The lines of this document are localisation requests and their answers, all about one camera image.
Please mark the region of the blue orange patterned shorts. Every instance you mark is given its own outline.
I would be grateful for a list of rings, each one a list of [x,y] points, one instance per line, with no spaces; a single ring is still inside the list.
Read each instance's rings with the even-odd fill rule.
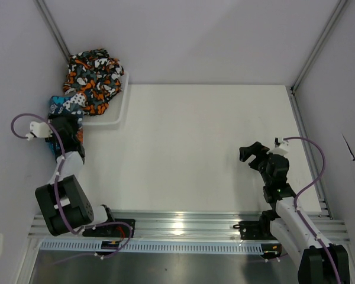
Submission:
[[[49,100],[49,115],[76,115],[82,119],[86,98],[81,93],[72,96],[52,96]]]

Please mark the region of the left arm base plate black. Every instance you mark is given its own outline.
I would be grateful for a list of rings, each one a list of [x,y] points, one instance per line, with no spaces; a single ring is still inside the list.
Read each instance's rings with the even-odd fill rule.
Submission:
[[[82,235],[84,237],[110,237],[110,238],[133,238],[135,219],[114,219],[115,222],[123,222],[128,225],[103,225],[99,227],[86,228]]]

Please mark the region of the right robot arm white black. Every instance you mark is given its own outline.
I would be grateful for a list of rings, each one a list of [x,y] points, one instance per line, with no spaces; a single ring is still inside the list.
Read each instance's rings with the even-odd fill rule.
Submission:
[[[281,248],[263,253],[265,260],[277,259],[286,251],[297,268],[299,283],[350,283],[348,252],[331,242],[314,224],[288,183],[288,139],[275,139],[269,149],[259,142],[240,147],[239,159],[263,179],[263,196],[271,209],[258,221],[240,221],[233,227],[242,240],[277,240]]]

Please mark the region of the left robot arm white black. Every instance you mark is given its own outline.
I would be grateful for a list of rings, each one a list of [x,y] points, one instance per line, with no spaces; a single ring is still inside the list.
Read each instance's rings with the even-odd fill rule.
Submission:
[[[113,235],[117,223],[109,208],[93,206],[78,181],[85,164],[78,118],[50,114],[46,126],[51,131],[46,141],[56,158],[56,168],[48,183],[35,190],[35,197],[49,232],[53,236],[77,235],[96,228],[102,236]]]

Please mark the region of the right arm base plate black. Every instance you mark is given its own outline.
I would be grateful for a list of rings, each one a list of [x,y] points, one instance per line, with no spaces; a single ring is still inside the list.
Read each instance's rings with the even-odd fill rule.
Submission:
[[[240,221],[233,225],[233,229],[240,232],[242,240],[276,240],[269,225],[269,221]]]

